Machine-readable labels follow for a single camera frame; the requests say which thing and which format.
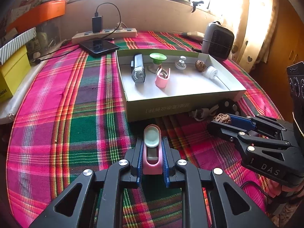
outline power adapter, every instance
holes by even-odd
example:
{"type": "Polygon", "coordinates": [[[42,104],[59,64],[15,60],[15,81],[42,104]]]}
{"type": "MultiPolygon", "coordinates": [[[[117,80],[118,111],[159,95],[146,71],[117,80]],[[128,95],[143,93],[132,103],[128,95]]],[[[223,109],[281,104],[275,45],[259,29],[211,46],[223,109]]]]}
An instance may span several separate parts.
{"type": "Polygon", "coordinates": [[[95,17],[92,18],[92,32],[100,32],[102,30],[102,16],[98,16],[95,13],[95,17]]]}

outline green plastic disc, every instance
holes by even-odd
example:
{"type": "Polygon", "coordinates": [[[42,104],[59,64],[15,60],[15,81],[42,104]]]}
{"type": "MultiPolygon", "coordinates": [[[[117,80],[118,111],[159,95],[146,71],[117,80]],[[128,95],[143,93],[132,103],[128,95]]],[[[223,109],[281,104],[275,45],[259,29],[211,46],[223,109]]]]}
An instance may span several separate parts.
{"type": "Polygon", "coordinates": [[[162,64],[162,61],[166,60],[167,57],[160,53],[152,53],[150,54],[150,57],[153,59],[153,63],[160,65],[162,64]]]}

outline pink plastic object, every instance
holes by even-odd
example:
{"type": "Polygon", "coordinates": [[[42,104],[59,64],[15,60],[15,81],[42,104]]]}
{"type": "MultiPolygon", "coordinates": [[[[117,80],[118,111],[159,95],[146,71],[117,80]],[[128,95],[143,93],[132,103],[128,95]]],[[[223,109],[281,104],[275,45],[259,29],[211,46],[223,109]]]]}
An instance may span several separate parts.
{"type": "Polygon", "coordinates": [[[170,78],[170,69],[167,72],[160,66],[156,72],[155,85],[159,88],[164,88],[167,86],[168,80],[170,78]]]}
{"type": "Polygon", "coordinates": [[[153,148],[149,148],[146,146],[145,144],[145,138],[143,138],[143,159],[142,159],[142,172],[144,175],[162,175],[163,173],[163,151],[162,151],[162,136],[161,136],[161,130],[158,126],[154,125],[154,124],[150,124],[148,125],[144,132],[143,132],[143,136],[145,137],[145,132],[147,130],[147,128],[149,127],[155,127],[157,128],[158,132],[159,132],[159,144],[157,145],[157,149],[158,149],[158,160],[153,160],[150,161],[147,159],[147,150],[149,149],[153,149],[153,148]]]}

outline plaid tablecloth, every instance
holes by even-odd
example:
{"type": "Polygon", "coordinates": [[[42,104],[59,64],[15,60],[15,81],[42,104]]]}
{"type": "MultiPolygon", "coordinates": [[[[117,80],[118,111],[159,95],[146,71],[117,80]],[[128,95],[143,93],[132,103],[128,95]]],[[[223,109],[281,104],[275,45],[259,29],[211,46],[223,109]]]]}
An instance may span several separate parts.
{"type": "MultiPolygon", "coordinates": [[[[200,48],[179,35],[156,32],[139,32],[136,38],[115,43],[121,49],[200,48]]],[[[229,60],[223,64],[247,89],[238,102],[247,115],[281,117],[248,74],[229,60]]],[[[196,122],[182,113],[128,124],[115,65],[114,54],[94,59],[77,49],[49,60],[37,75],[16,116],[7,158],[9,201],[22,227],[27,228],[84,169],[106,169],[123,158],[150,123],[156,123],[170,146],[196,166],[220,167],[239,185],[253,180],[267,187],[264,177],[240,165],[233,144],[208,134],[208,121],[196,122]]],[[[244,190],[265,210],[265,199],[256,188],[244,190]]],[[[139,189],[124,191],[123,201],[124,227],[181,227],[181,191],[166,189],[162,176],[144,176],[139,189]]]]}

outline power strip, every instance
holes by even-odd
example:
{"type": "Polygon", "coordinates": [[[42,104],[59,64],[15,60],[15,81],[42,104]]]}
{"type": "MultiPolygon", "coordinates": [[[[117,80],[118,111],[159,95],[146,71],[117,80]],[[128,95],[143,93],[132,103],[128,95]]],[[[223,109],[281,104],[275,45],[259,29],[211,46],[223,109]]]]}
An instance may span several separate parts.
{"type": "MultiPolygon", "coordinates": [[[[83,33],[77,33],[74,37],[72,37],[72,44],[79,44],[80,42],[87,41],[90,39],[96,39],[96,38],[103,38],[105,35],[113,32],[114,29],[104,29],[101,32],[93,33],[90,32],[83,32],[83,33]]],[[[135,28],[123,28],[116,30],[114,33],[112,33],[109,37],[106,38],[136,38],[137,31],[135,28]]]]}

